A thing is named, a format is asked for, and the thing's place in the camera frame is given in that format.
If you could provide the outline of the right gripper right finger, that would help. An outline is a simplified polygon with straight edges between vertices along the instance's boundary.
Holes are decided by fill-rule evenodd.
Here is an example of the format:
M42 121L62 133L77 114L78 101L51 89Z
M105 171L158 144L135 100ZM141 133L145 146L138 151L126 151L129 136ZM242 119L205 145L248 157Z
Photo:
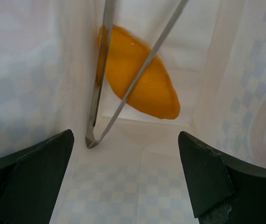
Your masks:
M194 217L201 224L266 224L266 168L178 136Z

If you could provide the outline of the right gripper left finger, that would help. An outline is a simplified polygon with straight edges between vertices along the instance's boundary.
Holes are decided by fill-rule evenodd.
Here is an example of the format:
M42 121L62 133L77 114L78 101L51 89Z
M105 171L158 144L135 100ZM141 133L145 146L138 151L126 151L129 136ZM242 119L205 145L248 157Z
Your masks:
M74 145L68 129L0 158L0 224L48 224Z

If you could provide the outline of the metal tongs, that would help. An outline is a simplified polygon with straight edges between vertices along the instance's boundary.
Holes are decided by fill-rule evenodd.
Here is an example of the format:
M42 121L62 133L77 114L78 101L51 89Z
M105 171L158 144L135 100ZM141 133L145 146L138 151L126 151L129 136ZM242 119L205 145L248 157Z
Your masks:
M96 127L96 122L98 120L99 110L101 109L102 86L103 86L103 81L104 81L104 77L106 74L106 65L108 61L109 48L111 44L114 17L115 17L115 12L116 12L116 3L117 3L116 0L107 0L105 1L105 5L104 5L102 25L101 25L102 32L100 35L100 44L99 44L99 51L98 51L98 58L97 58L95 81L94 81L94 86L93 86L91 106L90 106L90 112L88 116L88 123L87 123L87 128L86 128L86 135L85 135L85 143L88 149L92 149L98 146L103 141L107 133L111 130L113 124L115 123L122 109L126 105L131 93L135 89L136 85L138 84L140 78L144 74L147 67L150 65L150 63L152 62L152 60L158 53L162 44L164 43L164 41L170 34L175 23L177 22L184 8L186 7L188 1L181 0L178 3L172 16L167 22L165 28L163 29L161 35L159 36L154 46L152 47L152 50L150 51L147 58L143 62L141 68L136 74L136 77L134 78L130 86L128 87L123 99L121 100L115 113L111 117L111 120L108 122L107 126L103 130L103 133L100 135L99 139L96 139L94 130Z

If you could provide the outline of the striped croissant bread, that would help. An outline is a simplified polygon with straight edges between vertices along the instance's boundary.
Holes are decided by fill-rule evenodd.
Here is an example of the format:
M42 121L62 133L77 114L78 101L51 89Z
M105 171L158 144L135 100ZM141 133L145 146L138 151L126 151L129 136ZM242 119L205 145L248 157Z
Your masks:
M149 55L151 48L123 27L114 25L105 75L122 99ZM180 103L163 61L155 56L129 96L127 104L158 119L176 119Z

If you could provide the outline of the blue checkered paper bag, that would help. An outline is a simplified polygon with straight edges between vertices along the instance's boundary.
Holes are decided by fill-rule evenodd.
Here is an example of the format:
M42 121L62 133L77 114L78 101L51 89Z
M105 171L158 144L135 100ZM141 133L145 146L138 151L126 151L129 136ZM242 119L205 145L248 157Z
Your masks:
M52 224L196 224L178 135L266 168L266 0L191 0L161 46L180 101L166 120L126 105L85 143L102 0L0 0L0 157L71 129Z

